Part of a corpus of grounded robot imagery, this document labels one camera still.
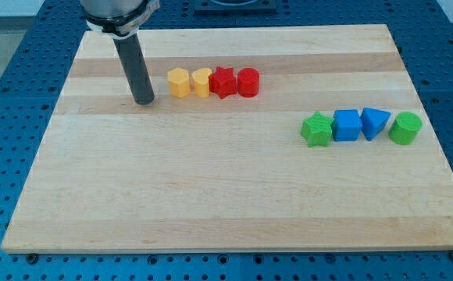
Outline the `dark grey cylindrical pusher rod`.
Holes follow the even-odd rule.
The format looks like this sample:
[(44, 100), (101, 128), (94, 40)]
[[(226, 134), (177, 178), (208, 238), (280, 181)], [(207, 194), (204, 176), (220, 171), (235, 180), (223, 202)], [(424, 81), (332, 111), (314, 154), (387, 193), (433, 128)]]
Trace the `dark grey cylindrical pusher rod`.
[(134, 101), (139, 105), (152, 103), (155, 94), (137, 34), (122, 40), (114, 39), (114, 44)]

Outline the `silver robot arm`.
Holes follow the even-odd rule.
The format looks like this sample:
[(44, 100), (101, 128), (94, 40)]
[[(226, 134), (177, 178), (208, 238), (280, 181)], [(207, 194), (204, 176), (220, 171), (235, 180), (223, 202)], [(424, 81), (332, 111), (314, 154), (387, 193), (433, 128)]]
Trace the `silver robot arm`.
[(80, 0), (87, 25), (113, 39), (134, 101), (148, 105), (155, 94), (137, 35), (160, 8), (159, 0)]

